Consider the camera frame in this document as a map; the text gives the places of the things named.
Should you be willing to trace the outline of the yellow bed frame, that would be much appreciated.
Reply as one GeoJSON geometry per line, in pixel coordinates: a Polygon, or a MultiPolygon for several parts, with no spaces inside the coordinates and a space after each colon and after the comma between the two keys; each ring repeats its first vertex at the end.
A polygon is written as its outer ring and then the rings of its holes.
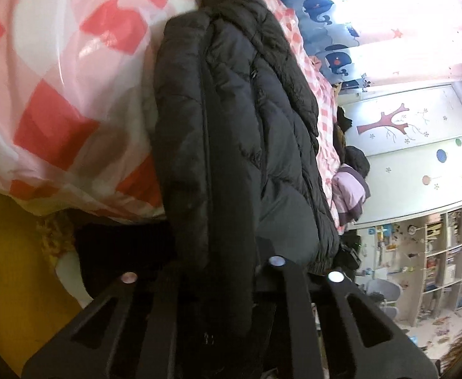
{"type": "Polygon", "coordinates": [[[34,216],[0,194],[0,356],[14,373],[91,298],[65,212],[34,216]]]}

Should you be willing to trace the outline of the wardrobe with tree decal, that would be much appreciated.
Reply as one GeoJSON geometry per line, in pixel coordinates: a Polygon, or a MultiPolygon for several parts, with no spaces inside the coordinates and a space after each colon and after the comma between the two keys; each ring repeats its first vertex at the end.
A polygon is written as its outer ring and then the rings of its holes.
{"type": "Polygon", "coordinates": [[[437,212],[462,203],[462,103],[450,86],[344,104],[345,139],[370,164],[370,197],[358,225],[437,212]]]}

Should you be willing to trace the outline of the red white checkered bedspread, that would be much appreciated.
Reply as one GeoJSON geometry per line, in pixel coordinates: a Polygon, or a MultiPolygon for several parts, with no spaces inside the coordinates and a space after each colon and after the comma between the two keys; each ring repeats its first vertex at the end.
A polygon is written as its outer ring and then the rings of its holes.
{"type": "Polygon", "coordinates": [[[166,23],[198,0],[0,0],[0,194],[46,216],[168,218],[152,142],[166,23]]]}

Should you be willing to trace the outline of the cluttered white bookshelf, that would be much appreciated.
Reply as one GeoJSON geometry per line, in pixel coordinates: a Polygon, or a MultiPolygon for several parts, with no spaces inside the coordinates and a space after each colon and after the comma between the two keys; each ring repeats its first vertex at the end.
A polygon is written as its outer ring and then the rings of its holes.
{"type": "Polygon", "coordinates": [[[462,307],[462,206],[359,228],[355,281],[396,322],[415,327],[462,307]]]}

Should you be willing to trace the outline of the black puffer jacket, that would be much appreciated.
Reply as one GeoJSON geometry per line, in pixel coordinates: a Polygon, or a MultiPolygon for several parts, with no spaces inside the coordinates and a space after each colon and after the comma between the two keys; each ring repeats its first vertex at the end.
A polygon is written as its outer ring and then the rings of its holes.
{"type": "Polygon", "coordinates": [[[240,339],[258,243],[311,271],[339,248],[316,162],[315,95],[263,0],[201,0],[170,19],[154,89],[155,168],[190,326],[240,339]]]}

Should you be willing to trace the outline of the blue whale curtain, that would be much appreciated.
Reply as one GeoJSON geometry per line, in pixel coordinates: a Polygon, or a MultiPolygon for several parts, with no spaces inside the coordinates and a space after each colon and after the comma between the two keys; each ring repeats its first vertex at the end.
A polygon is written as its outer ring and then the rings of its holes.
{"type": "Polygon", "coordinates": [[[366,73],[357,67],[359,33],[350,20],[350,0],[280,0],[298,17],[306,54],[321,62],[320,72],[344,90],[367,89],[366,73]]]}

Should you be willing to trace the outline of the pink purple garment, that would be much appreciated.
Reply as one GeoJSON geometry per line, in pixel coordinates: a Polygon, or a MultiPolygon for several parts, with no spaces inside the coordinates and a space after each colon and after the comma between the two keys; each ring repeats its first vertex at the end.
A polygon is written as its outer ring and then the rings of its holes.
{"type": "Polygon", "coordinates": [[[347,164],[342,164],[332,179],[333,202],[344,227],[357,222],[363,214],[363,205],[370,197],[369,186],[363,176],[347,164]]]}

